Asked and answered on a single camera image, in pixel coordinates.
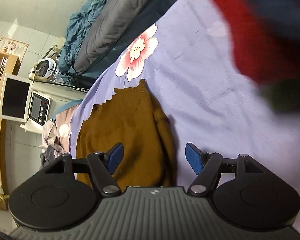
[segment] monitor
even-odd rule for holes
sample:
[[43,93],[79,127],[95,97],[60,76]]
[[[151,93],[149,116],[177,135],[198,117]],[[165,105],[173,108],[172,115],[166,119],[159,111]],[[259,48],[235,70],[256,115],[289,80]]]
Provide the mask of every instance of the monitor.
[[31,98],[32,81],[5,74],[0,99],[0,118],[26,122]]

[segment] white device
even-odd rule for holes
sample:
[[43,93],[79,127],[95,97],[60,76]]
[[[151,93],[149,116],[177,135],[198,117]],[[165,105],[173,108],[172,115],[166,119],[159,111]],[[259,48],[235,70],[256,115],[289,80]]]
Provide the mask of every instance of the white device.
[[29,119],[43,126],[49,116],[50,101],[50,98],[33,91],[29,106]]
[[83,99],[85,92],[53,82],[36,82],[5,74],[0,98],[0,118],[22,122],[26,131],[42,133],[42,127],[67,102]]
[[47,81],[49,80],[57,69],[57,61],[53,58],[40,59],[36,65],[31,69],[29,74],[30,80]]
[[31,99],[31,80],[5,74],[0,98],[0,118],[26,122]]

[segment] dark blue blanket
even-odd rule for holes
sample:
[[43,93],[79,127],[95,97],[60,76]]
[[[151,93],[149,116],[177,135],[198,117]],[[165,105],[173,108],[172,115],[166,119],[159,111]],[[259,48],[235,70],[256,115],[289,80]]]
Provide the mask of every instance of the dark blue blanket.
[[74,13],[66,30],[66,42],[59,58],[59,70],[66,71],[74,65],[81,44],[107,0],[88,0],[80,11]]

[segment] red cloth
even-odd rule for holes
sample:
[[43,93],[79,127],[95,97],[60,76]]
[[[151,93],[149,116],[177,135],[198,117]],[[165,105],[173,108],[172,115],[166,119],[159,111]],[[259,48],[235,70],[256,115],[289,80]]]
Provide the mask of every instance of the red cloth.
[[262,84],[300,78],[300,46],[271,36],[245,0],[214,0],[228,21],[239,71]]

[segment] pink flower print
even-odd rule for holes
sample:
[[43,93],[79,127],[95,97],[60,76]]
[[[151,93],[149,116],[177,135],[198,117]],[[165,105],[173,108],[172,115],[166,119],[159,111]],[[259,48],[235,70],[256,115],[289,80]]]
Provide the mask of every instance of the pink flower print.
[[121,56],[115,70],[118,77],[122,77],[128,69],[128,81],[141,75],[145,60],[154,52],[158,46],[157,38],[152,36],[157,31],[157,26],[153,24],[138,36]]

